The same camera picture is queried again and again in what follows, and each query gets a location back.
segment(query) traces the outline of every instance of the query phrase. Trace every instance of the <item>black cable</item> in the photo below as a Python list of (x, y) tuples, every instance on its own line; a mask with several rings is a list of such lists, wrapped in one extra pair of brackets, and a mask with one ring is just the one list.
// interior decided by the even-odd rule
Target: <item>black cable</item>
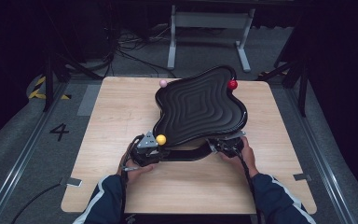
[(124, 210), (126, 209), (126, 201), (127, 201), (127, 182), (128, 182), (128, 174), (127, 172), (124, 170), (124, 168), (126, 167), (127, 161), (129, 161), (131, 159), (131, 150), (133, 148), (133, 146), (135, 145), (136, 141), (140, 141), (142, 138), (144, 138), (144, 135), (138, 135), (136, 136), (132, 142), (129, 144), (129, 146), (127, 147), (126, 150), (126, 154), (124, 155), (124, 160), (123, 162), (120, 164), (121, 166), (121, 211), (120, 211), (120, 219), (121, 219), (121, 223), (124, 223)]
[(33, 199), (31, 199), (31, 201), (29, 201), (26, 205), (24, 205), (22, 207), (22, 209), (17, 213), (17, 215), (13, 218), (13, 220), (11, 221), (11, 224), (14, 224), (17, 220), (17, 218), (19, 218), (19, 216), (21, 215), (21, 213), (34, 201), (36, 200), (37, 198), (39, 198), (40, 196), (42, 196), (44, 193), (52, 190), (52, 189), (55, 189), (57, 187), (59, 187), (61, 184), (58, 183), (56, 185), (53, 185), (51, 187), (49, 187), (48, 189), (44, 189), (42, 192), (38, 193), (36, 196), (33, 197)]
[[(238, 158), (240, 158), (240, 161), (241, 161), (241, 164), (242, 164), (242, 167), (243, 167), (243, 170), (245, 171), (245, 176), (246, 176), (246, 180), (248, 181), (248, 185), (249, 185), (249, 190), (251, 191), (252, 193), (252, 196), (254, 198), (254, 201), (255, 201), (255, 187), (252, 183), (252, 178), (251, 176), (249, 175), (249, 168), (248, 166), (246, 165), (246, 162), (245, 160), (243, 159), (243, 156), (242, 154), (237, 151), (237, 150), (234, 150), (235, 154), (237, 155)], [(260, 210), (258, 210), (257, 208), (255, 209), (256, 211), (256, 214), (257, 214), (257, 223), (258, 224), (261, 224), (261, 212)]]
[(122, 55), (125, 55), (125, 56), (128, 57), (129, 59), (132, 59), (132, 60), (137, 61), (137, 62), (140, 62), (140, 63), (148, 64), (148, 65), (153, 66), (153, 67), (160, 68), (160, 69), (162, 69), (162, 70), (164, 70), (164, 71), (167, 71), (172, 77), (177, 78), (176, 75), (175, 75), (171, 70), (169, 70), (168, 68), (159, 66), (159, 65), (157, 65), (157, 64), (148, 63), (148, 62), (146, 62), (146, 61), (143, 61), (143, 60), (141, 60), (141, 59), (138, 59), (138, 58), (136, 58), (136, 57), (133, 57), (133, 56), (131, 56), (130, 54), (121, 51), (120, 49), (118, 49), (117, 51), (120, 52)]
[[(96, 70), (100, 70), (103, 69), (107, 66), (107, 70), (109, 69), (109, 66), (111, 66), (112, 61), (114, 60), (114, 51), (116, 48), (116, 43), (117, 43), (117, 38), (115, 38), (115, 29), (113, 28), (113, 8), (112, 8), (112, 4), (110, 1), (106, 1), (107, 6), (99, 6), (101, 9), (105, 9), (107, 8), (108, 13), (105, 13), (106, 10), (102, 10), (102, 14), (104, 15), (104, 20), (107, 21), (107, 27), (108, 28), (104, 28), (104, 30), (107, 32), (106, 34), (106, 40), (110, 46), (110, 50), (108, 52), (108, 54), (106, 56), (104, 56), (103, 62), (91, 67), (86, 67), (86, 69), (90, 70), (90, 71), (96, 71)], [(83, 73), (81, 70), (79, 70), (78, 68), (67, 68), (67, 70), (69, 70), (69, 72), (71, 74), (81, 74)]]
[(123, 51), (132, 51), (132, 50), (138, 50), (142, 49), (145, 46), (148, 46), (150, 44), (157, 43), (164, 39), (166, 31), (168, 31), (170, 26), (164, 27), (162, 31), (158, 31), (158, 35), (154, 37), (149, 37), (147, 40), (144, 40), (141, 37), (138, 37), (136, 34), (132, 32), (126, 32), (121, 33), (119, 39), (118, 39), (118, 48)]
[(106, 77), (107, 74), (109, 73), (109, 71), (111, 71), (111, 70), (112, 70), (112, 77), (113, 77), (113, 76), (115, 75), (115, 72), (113, 71), (112, 63), (110, 63), (110, 64), (107, 66), (106, 72), (105, 72), (105, 74), (104, 74), (103, 77)]
[(57, 56), (58, 58), (60, 58), (64, 62), (66, 62), (68, 64), (71, 64), (75, 69), (81, 71), (83, 74), (87, 75), (88, 77), (91, 77), (91, 78), (97, 79), (97, 80), (103, 79), (103, 77), (100, 77), (99, 75), (91, 72), (89, 69), (87, 69), (86, 67), (84, 67), (80, 63), (76, 63), (75, 61), (71, 60), (70, 58), (66, 58), (63, 55), (58, 54), (58, 53), (56, 53), (55, 56)]

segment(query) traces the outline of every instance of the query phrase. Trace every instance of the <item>metal frame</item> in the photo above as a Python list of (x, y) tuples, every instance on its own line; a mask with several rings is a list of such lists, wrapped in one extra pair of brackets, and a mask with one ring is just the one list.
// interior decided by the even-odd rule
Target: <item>metal frame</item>
[(310, 124), (308, 123), (307, 118), (302, 117), (300, 111), (297, 109), (297, 98), (295, 91), (293, 89), (285, 89), (285, 93), (289, 99), (291, 107), (296, 111), (296, 117), (308, 140), (307, 144), (310, 147), (310, 155), (315, 161), (316, 167), (321, 174), (322, 181), (324, 182), (324, 186), (326, 187), (327, 193), (330, 196), (331, 202), (337, 211), (340, 222), (346, 224), (357, 223), (348, 207), (342, 190), (339, 187), (336, 176), (333, 174), (333, 171), (328, 164), (326, 157), (316, 142), (316, 138), (310, 127)]
[(251, 67), (245, 53), (245, 42), (252, 25), (255, 10), (249, 13), (205, 13), (205, 12), (176, 12), (176, 6), (172, 6), (171, 14), (171, 43), (168, 53), (168, 69), (175, 67), (176, 55), (176, 27), (207, 27), (242, 29), (241, 41), (236, 41), (236, 49), (240, 56), (244, 72), (250, 72)]
[[(59, 85), (60, 86), (57, 88), (56, 93), (54, 95), (56, 99), (60, 99), (60, 97), (64, 94), (66, 87), (68, 86), (68, 83), (67, 82), (60, 83)], [(48, 119), (50, 118), (53, 109), (55, 108), (58, 102), (59, 101), (57, 100), (52, 101), (52, 104), (48, 108), (48, 111), (42, 113), (42, 116), (37, 122), (30, 138), (28, 139), (27, 143), (22, 149), (20, 156), (17, 158), (16, 163), (13, 165), (10, 172), (8, 173), (5, 183), (2, 185), (2, 188), (0, 189), (0, 215), (4, 210), (8, 199), (11, 196), (11, 193), (13, 192), (14, 188), (16, 188), (17, 183), (19, 182), (22, 173), (24, 172), (25, 167), (28, 164), (28, 161), (31, 159), (35, 150), (35, 145), (39, 140), (40, 135), (44, 127), (46, 126), (46, 123), (48, 122)]]

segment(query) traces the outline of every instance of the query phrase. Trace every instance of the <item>yellow and black tape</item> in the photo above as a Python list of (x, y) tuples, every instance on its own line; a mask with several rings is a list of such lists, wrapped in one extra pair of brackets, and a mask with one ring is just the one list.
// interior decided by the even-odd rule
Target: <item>yellow and black tape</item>
[[(38, 98), (38, 99), (46, 99), (45, 93), (39, 93), (40, 88), (42, 87), (43, 83), (46, 81), (45, 75), (42, 75), (39, 80), (37, 80), (36, 84), (34, 85), (34, 89), (31, 94), (28, 96), (28, 99)], [(62, 100), (70, 100), (72, 99), (72, 95), (64, 94), (61, 97)]]

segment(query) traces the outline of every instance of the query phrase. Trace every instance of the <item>person's left hand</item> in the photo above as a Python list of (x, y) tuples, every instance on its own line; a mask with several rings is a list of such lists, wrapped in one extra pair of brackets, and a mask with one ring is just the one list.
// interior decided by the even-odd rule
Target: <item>person's left hand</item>
[[(121, 158), (120, 165), (118, 166), (118, 169), (117, 169), (117, 175), (121, 175), (121, 164), (125, 160), (124, 157), (125, 157), (125, 155)], [(132, 159), (129, 159), (126, 162), (126, 166), (127, 167), (139, 167), (137, 170), (127, 172), (127, 177), (129, 179), (127, 184), (133, 184), (141, 174), (144, 174), (144, 173), (152, 171), (156, 167), (156, 164), (153, 163), (153, 164), (146, 165), (144, 167), (140, 167), (135, 162), (133, 162)]]

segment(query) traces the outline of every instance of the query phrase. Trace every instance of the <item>number 4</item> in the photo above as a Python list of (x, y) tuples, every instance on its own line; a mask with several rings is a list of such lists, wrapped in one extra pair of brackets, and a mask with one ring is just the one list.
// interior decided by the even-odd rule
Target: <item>number 4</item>
[(59, 133), (60, 136), (58, 137), (58, 141), (60, 142), (61, 139), (62, 139), (62, 135), (63, 135), (64, 133), (69, 133), (69, 131), (66, 131), (65, 128), (66, 128), (66, 124), (62, 123), (62, 124), (60, 124), (60, 126), (58, 126), (57, 128), (51, 130), (50, 133)]

